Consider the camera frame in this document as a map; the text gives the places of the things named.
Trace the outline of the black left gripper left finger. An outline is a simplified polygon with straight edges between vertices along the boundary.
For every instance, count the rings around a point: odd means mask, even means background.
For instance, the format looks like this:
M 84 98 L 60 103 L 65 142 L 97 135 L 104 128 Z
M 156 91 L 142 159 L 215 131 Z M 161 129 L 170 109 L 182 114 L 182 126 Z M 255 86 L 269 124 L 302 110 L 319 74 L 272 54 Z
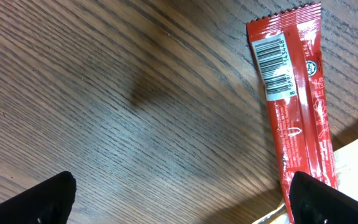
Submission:
M 61 172 L 0 203 L 0 224 L 66 224 L 75 201 L 75 194 L 75 178 L 71 172 Z

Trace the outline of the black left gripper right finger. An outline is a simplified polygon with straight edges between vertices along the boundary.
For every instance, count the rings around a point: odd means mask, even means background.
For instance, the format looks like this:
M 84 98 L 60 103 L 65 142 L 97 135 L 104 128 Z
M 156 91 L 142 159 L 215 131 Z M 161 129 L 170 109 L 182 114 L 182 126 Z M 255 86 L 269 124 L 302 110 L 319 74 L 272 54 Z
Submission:
M 289 199 L 295 224 L 358 223 L 358 201 L 305 172 L 295 173 Z

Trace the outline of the white snack bag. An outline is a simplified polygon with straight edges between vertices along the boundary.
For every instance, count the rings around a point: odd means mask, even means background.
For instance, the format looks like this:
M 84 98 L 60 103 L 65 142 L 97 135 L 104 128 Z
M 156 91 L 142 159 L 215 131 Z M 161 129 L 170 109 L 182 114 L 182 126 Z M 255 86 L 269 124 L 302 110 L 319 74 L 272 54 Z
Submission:
M 358 201 L 358 139 L 342 147 L 333 154 L 335 173 L 337 178 L 336 190 Z M 270 213 L 259 218 L 257 223 L 294 223 L 290 206 L 290 186 L 296 172 L 307 173 L 309 170 L 307 161 L 302 161 L 296 167 L 295 160 L 288 158 L 286 152 L 280 154 L 279 166 L 284 176 L 283 202 Z

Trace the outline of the red snack packet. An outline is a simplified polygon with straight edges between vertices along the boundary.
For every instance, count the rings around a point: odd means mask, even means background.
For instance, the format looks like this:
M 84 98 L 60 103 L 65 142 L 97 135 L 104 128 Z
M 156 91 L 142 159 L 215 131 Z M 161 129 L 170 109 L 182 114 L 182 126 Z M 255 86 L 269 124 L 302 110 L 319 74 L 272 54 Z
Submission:
M 321 4 L 312 3 L 246 26 L 262 79 L 290 223 L 290 185 L 302 171 L 338 188 L 321 52 Z

